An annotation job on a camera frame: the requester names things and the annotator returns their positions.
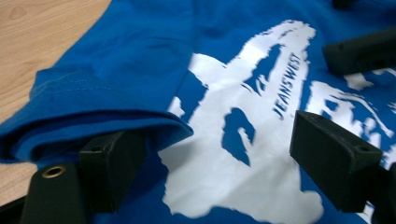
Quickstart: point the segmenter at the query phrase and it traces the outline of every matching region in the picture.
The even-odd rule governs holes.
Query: graphic print
[[[385,80],[393,82],[393,84],[396,83],[396,72],[390,68],[376,70],[371,76],[386,76],[388,74],[392,76],[393,80],[388,80],[386,77]],[[363,74],[355,74],[345,78],[348,87],[355,91],[363,91],[375,85],[373,82],[366,80]],[[305,110],[328,117],[373,146],[384,150],[381,165],[386,169],[396,162],[394,131],[387,127],[377,115],[376,109],[366,102],[364,97],[340,91],[319,81],[313,81],[310,90],[311,95]],[[384,92],[386,92],[385,89],[379,89],[378,94],[385,97]],[[392,111],[392,103],[388,104],[388,107]],[[374,208],[368,204],[364,212],[359,215],[367,223],[370,223],[373,212]]]
[[[289,154],[314,35],[307,24],[285,21],[252,37],[228,63],[193,55],[190,71],[207,87],[189,121],[194,136],[159,153],[169,169],[163,201],[173,214],[201,217],[220,206],[275,223],[321,217],[320,196],[300,190]],[[277,54],[273,69],[256,74],[270,54]],[[170,111],[181,116],[181,104],[176,98]]]

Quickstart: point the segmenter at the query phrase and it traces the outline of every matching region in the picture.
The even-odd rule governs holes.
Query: fabric fold
[[[76,160],[90,138],[119,130],[146,130],[154,151],[191,135],[167,112],[188,73],[191,11],[190,2],[112,1],[55,65],[37,72],[30,101],[0,125],[0,162]]]

